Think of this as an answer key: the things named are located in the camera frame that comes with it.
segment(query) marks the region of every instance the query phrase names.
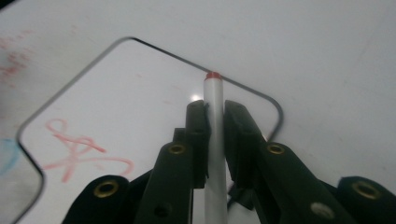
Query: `black outline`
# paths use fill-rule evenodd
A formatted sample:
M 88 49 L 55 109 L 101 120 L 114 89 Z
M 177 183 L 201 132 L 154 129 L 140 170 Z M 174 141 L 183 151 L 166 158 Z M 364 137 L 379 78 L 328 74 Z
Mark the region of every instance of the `black outline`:
M 42 105 L 31 117 L 29 117 L 29 119 L 27 119 L 27 120 L 22 124 L 22 126 L 18 129 L 17 135 L 16 135 L 16 139 L 17 139 L 17 141 L 18 141 L 18 145 L 21 147 L 22 152 L 25 154 L 27 160 L 30 161 L 30 163 L 32 163 L 33 166 L 37 169 L 38 174 L 41 176 L 41 185 L 40 185 L 40 187 L 39 187 L 39 189 L 38 189 L 38 192 L 37 192 L 36 196 L 33 198 L 33 200 L 30 202 L 30 204 L 28 204 L 28 205 L 26 206 L 26 208 L 21 212 L 21 214 L 20 214 L 20 215 L 14 220 L 14 222 L 12 222 L 12 223 L 17 223 L 18 221 L 20 221 L 21 218 L 22 218 L 24 215 L 26 215 L 26 213 L 33 207 L 33 205 L 37 202 L 38 198 L 40 197 L 41 192 L 43 191 L 43 189 L 44 189 L 44 187 L 45 187 L 45 184 L 46 184 L 46 178 L 45 178 L 44 173 L 41 171 L 41 169 L 38 167 L 38 165 L 36 164 L 36 162 L 35 162 L 35 160 L 33 159 L 33 157 L 25 150 L 24 146 L 23 146 L 22 143 L 20 142 L 20 138 L 21 138 L 21 135 L 23 134 L 24 129 L 25 129 L 26 126 L 29 125 L 30 122 L 31 122 L 33 119 L 35 119 L 42 111 L 44 111 L 47 107 L 49 107 L 56 99 L 58 99 L 59 96 L 61 96 L 64 92 L 66 92 L 74 83 L 76 83 L 83 75 L 85 75 L 94 65 L 96 65 L 97 63 L 99 63 L 99 62 L 100 62 L 111 50 L 113 50 L 113 49 L 114 49 L 117 45 L 119 45 L 120 43 L 122 43 L 122 42 L 124 42 L 124 41 L 127 41 L 127 40 L 134 40 L 134 41 L 137 41 L 137 42 L 139 42 L 139 43 L 141 43 L 141 44 L 143 44 L 143 45 L 146 45 L 146 46 L 151 47 L 151 48 L 153 48 L 153 49 L 156 49 L 156 50 L 158 50 L 158 51 L 160 51 L 160 52 L 162 52 L 162 53 L 165 53 L 165 54 L 167 54 L 167 55 L 169 55 L 169 56 L 171 56 L 171 57 L 173 57 L 173 58 L 176 58 L 176 59 L 178 59 L 178 60 L 181 60 L 183 63 L 187 63 L 187 64 L 189 64 L 189 65 L 192 65 L 192 66 L 194 66 L 194 67 L 196 67 L 196 68 L 198 68 L 198 69 L 201 69 L 201 70 L 203 70 L 203 71 L 205 71 L 205 72 L 207 72 L 207 73 L 210 72 L 210 70 L 207 69 L 207 68 L 204 68 L 204 67 L 202 67 L 202 66 L 200 66 L 200 65 L 198 65 L 198 64 L 196 64 L 196 63 L 192 63 L 192 62 L 190 62 L 190 61 L 188 61 L 188 60 L 186 60 L 186 59 L 183 59 L 183 58 L 181 58 L 181 57 L 179 57 L 179 56 L 177 56 L 177 55 L 175 55 L 175 54 L 173 54 L 173 53 L 170 53 L 170 52 L 168 52 L 168 51 L 166 51 L 166 50 L 164 50 L 164 49 L 160 49 L 160 48 L 158 48 L 158 47 L 155 47 L 155 46 L 153 46 L 153 45 L 151 45 L 151 44 L 149 44 L 149 43 L 147 43 L 147 42 L 144 42 L 144 41 L 142 41 L 142 40 L 140 40 L 140 39 L 138 39 L 138 38 L 136 38 L 136 37 L 124 37 L 124 38 L 121 38 L 121 39 L 117 40 L 116 42 L 114 42 L 110 47 L 108 47 L 104 52 L 102 52 L 98 57 L 96 57 L 91 63 L 89 63 L 88 66 L 86 66 L 78 75 L 76 75 L 75 77 L 73 77 L 72 80 L 70 80 L 63 88 L 61 88 L 61 89 L 60 89 L 54 96 L 52 96 L 46 103 L 44 103 L 44 104 L 43 104 L 43 105 Z M 227 81 L 227 82 L 229 82 L 229 83 L 231 83 L 231 84 L 233 84 L 233 85 L 235 85 L 235 86 L 237 86 L 237 87 L 239 87 L 239 88 L 241 88 L 241 89 L 243 89 L 243 90 L 245 90 L 245 91 L 249 91 L 249 92 L 251 92 L 251 93 L 253 93 L 253 94 L 257 95 L 257 96 L 260 96 L 261 98 L 263 98 L 263 99 L 269 101 L 270 103 L 272 103 L 272 104 L 275 106 L 275 108 L 276 108 L 276 110 L 277 110 L 277 112 L 278 112 L 278 120 L 277 120 L 277 123 L 276 123 L 276 126 L 275 126 L 274 130 L 272 131 L 272 133 L 271 133 L 271 134 L 269 135 L 269 137 L 268 137 L 268 141 L 273 140 L 273 139 L 276 137 L 276 135 L 278 134 L 280 128 L 282 127 L 283 119 L 284 119 L 283 110 L 282 110 L 282 107 L 280 106 L 280 104 L 279 104 L 274 98 L 270 97 L 269 95 L 266 95 L 266 94 L 264 94 L 264 93 L 262 93 L 262 92 L 259 92 L 259 91 L 255 91 L 255 90 L 251 89 L 250 87 L 247 87 L 247 86 L 245 86 L 245 85 L 243 85 L 243 84 L 241 84 L 241 83 L 239 83 L 239 82 L 237 82 L 237 81 L 234 81 L 234 80 L 232 80 L 232 79 L 230 79 L 230 78 L 228 78 L 228 77 L 225 77 L 225 76 L 221 76 L 221 77 L 222 77 L 222 79 L 223 79 L 224 81 Z

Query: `metal screw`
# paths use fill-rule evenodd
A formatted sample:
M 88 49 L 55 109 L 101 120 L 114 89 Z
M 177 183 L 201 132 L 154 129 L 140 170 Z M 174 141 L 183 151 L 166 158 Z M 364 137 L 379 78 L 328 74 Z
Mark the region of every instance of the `metal screw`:
M 267 150 L 276 155 L 280 155 L 285 152 L 285 148 L 280 147 L 278 145 L 269 145 L 267 146 Z
M 311 211 L 318 217 L 334 219 L 334 211 L 324 203 L 311 203 Z
M 93 195 L 98 198 L 106 198 L 113 195 L 117 190 L 119 190 L 119 183 L 115 180 L 107 180 L 96 186 Z
M 186 148 L 182 145 L 172 145 L 168 148 L 168 150 L 170 153 L 178 155 L 186 151 Z
M 358 181 L 352 184 L 352 188 L 359 193 L 359 195 L 371 199 L 377 200 L 381 197 L 381 192 L 373 187 L 370 183 L 364 181 Z

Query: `red marker drawing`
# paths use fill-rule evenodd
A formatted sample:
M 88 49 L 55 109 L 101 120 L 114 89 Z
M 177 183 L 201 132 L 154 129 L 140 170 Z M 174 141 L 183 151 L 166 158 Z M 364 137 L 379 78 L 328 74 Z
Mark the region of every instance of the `red marker drawing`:
M 90 152 L 97 151 L 100 153 L 106 153 L 106 150 L 95 144 L 93 139 L 90 137 L 72 137 L 66 134 L 67 122 L 63 119 L 52 119 L 47 122 L 46 127 L 52 132 L 52 135 L 61 141 L 65 147 L 69 150 L 69 156 L 43 166 L 44 170 L 54 169 L 59 167 L 64 167 L 64 176 L 62 177 L 62 182 L 67 182 L 72 174 L 75 172 L 77 165 L 82 162 L 87 161 L 116 161 L 123 162 L 126 165 L 125 170 L 120 173 L 120 175 L 128 175 L 134 169 L 134 164 L 123 158 L 113 158 L 113 157 L 93 157 L 88 159 L 81 159 L 80 156 Z M 95 164 L 97 167 L 102 169 L 100 164 Z

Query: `red marker cap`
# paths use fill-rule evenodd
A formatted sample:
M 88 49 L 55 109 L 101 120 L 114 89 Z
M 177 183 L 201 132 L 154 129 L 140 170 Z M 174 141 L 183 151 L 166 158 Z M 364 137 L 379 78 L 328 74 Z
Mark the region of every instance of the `red marker cap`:
M 217 72 L 210 72 L 208 74 L 206 74 L 206 78 L 205 80 L 207 80 L 208 78 L 218 78 L 221 79 L 221 75 Z

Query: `pen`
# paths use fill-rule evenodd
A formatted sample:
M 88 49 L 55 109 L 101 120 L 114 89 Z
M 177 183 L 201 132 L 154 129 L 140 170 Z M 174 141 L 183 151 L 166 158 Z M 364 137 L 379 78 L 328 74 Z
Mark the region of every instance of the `pen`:
M 227 188 L 223 142 L 223 89 L 221 75 L 210 72 L 204 82 L 204 102 L 211 135 L 208 152 L 209 178 L 205 186 L 205 223 L 227 223 Z

